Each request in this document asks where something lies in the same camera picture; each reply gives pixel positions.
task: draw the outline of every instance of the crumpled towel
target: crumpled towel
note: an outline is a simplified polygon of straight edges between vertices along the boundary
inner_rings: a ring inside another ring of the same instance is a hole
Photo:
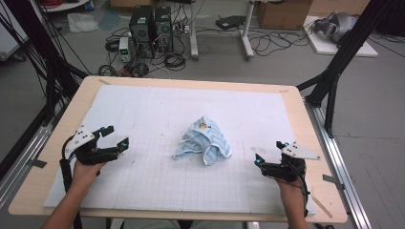
[[[213,165],[217,156],[229,158],[231,155],[230,145],[217,123],[205,116],[188,128],[172,157],[178,160],[199,153],[205,165]]]

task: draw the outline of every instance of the white paper sheet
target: white paper sheet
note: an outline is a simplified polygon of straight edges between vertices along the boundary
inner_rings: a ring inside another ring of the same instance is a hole
[[[181,136],[203,115],[220,126],[232,157],[212,166],[202,155],[173,160]],[[284,214],[276,182],[253,162],[257,153],[279,163],[275,142],[294,140],[278,94],[108,85],[82,124],[91,131],[114,125],[100,148],[130,139],[129,149],[101,170],[84,208]],[[59,172],[44,206],[63,196]],[[315,214],[311,199],[308,208]]]

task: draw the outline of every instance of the storage box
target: storage box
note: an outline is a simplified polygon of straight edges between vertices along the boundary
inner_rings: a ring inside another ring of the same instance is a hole
[[[133,11],[137,5],[149,5],[155,7],[155,0],[110,0],[114,9]]]
[[[309,15],[328,16],[331,12],[345,11],[360,15],[370,0],[313,0]]]
[[[312,0],[287,0],[285,3],[261,3],[257,12],[263,29],[301,30]]]

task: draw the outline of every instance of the cloth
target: cloth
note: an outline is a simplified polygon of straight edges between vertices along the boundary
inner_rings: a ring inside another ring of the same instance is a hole
[[[217,123],[205,116],[188,128],[173,158],[178,160],[200,153],[205,165],[213,165],[218,156],[222,158],[231,156],[230,145]]]
[[[96,31],[98,24],[92,15],[82,13],[68,14],[69,29],[71,32]]]

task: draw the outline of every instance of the human hand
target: human hand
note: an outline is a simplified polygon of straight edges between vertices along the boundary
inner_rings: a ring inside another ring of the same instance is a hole
[[[75,162],[75,169],[70,191],[78,192],[79,194],[85,196],[93,182],[96,179],[97,172],[106,163],[99,163],[96,165],[84,165],[80,161]]]

